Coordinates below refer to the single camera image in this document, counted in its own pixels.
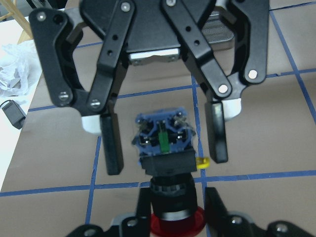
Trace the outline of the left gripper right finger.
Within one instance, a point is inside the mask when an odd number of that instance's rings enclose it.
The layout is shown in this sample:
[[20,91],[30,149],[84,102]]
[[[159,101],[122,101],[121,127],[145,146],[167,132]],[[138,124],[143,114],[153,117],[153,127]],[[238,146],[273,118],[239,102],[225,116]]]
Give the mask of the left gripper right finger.
[[228,161],[224,106],[240,100],[245,88],[266,78],[269,32],[269,2],[266,0],[230,0],[226,3],[228,21],[235,34],[232,71],[226,75],[202,34],[195,10],[209,17],[216,2],[198,0],[161,1],[161,10],[179,43],[182,60],[200,85],[205,103],[209,151],[216,163]]

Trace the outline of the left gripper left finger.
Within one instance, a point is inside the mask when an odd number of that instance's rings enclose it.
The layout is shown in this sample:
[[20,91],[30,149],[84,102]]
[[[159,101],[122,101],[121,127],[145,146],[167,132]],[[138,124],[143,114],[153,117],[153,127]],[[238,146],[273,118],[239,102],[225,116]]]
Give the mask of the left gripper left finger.
[[[76,109],[84,129],[101,134],[107,173],[120,174],[123,155],[114,108],[123,81],[123,13],[115,9],[109,21],[97,24],[82,8],[39,8],[29,21],[52,103]],[[83,88],[73,60],[86,26],[103,40],[90,90]]]

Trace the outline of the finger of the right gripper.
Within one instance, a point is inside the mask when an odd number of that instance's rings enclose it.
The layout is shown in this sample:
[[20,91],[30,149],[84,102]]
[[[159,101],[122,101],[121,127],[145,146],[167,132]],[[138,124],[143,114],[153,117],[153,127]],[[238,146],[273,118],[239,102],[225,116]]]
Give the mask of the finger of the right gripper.
[[149,237],[151,232],[151,191],[141,188],[135,212],[115,217],[106,231],[92,224],[85,224],[71,231],[69,237]]
[[205,188],[205,222],[216,237],[311,237],[312,234],[287,221],[278,220],[262,229],[245,213],[228,211],[214,187]]

